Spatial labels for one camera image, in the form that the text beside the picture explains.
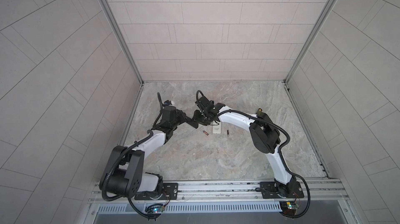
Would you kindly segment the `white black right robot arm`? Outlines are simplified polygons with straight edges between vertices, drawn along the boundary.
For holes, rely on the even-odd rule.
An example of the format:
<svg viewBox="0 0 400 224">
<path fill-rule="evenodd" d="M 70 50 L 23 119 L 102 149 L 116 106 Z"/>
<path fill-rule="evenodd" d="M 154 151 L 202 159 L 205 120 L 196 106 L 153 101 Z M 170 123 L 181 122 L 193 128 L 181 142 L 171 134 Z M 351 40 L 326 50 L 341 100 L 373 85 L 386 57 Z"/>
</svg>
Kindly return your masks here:
<svg viewBox="0 0 400 224">
<path fill-rule="evenodd" d="M 282 198 L 304 197 L 301 185 L 296 181 L 297 175 L 290 171 L 281 152 L 281 147 L 289 143 L 290 136 L 280 126 L 274 124 L 262 109 L 253 115 L 246 114 L 222 103 L 216 104 L 208 100 L 200 90 L 196 92 L 195 104 L 199 108 L 194 112 L 195 122 L 204 126 L 226 123 L 250 133 L 253 145 L 266 155 L 274 172 L 271 193 L 276 193 Z"/>
</svg>

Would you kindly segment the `black remote control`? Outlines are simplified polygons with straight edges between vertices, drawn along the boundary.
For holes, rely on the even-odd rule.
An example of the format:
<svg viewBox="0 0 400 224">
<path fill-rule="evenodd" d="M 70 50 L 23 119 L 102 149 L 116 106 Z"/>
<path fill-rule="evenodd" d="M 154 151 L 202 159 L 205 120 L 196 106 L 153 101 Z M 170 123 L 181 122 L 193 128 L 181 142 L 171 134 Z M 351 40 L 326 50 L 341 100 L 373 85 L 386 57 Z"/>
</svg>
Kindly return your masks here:
<svg viewBox="0 0 400 224">
<path fill-rule="evenodd" d="M 189 124 L 190 126 L 192 126 L 195 129 L 198 129 L 198 127 L 199 127 L 199 123 L 196 122 L 195 120 L 191 119 L 191 118 L 186 118 L 186 123 Z"/>
</svg>

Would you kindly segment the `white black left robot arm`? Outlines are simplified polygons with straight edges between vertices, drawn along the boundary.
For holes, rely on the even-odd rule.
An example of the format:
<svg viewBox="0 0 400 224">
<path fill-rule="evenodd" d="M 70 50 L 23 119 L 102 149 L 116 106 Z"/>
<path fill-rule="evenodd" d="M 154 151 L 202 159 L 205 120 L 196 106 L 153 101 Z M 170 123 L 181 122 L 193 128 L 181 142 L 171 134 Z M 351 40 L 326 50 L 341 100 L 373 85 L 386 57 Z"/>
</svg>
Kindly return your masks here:
<svg viewBox="0 0 400 224">
<path fill-rule="evenodd" d="M 182 110 L 171 105 L 163 107 L 156 124 L 147 131 L 145 138 L 129 147 L 114 147 L 99 185 L 103 200 L 109 202 L 119 198 L 131 199 L 141 191 L 154 191 L 160 195 L 157 187 L 161 176 L 147 175 L 145 187 L 141 187 L 144 161 L 169 141 L 177 127 L 184 123 L 195 129 L 199 127 Z"/>
</svg>

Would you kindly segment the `white remote control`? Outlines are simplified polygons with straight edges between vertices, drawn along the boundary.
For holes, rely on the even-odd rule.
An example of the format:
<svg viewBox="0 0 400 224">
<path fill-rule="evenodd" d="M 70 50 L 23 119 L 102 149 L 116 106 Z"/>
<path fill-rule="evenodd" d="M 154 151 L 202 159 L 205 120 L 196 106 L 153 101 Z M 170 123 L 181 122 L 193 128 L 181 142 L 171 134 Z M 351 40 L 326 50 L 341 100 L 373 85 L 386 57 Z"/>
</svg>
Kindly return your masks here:
<svg viewBox="0 0 400 224">
<path fill-rule="evenodd" d="M 214 124 L 212 126 L 212 133 L 213 134 L 221 134 L 221 124 Z"/>
</svg>

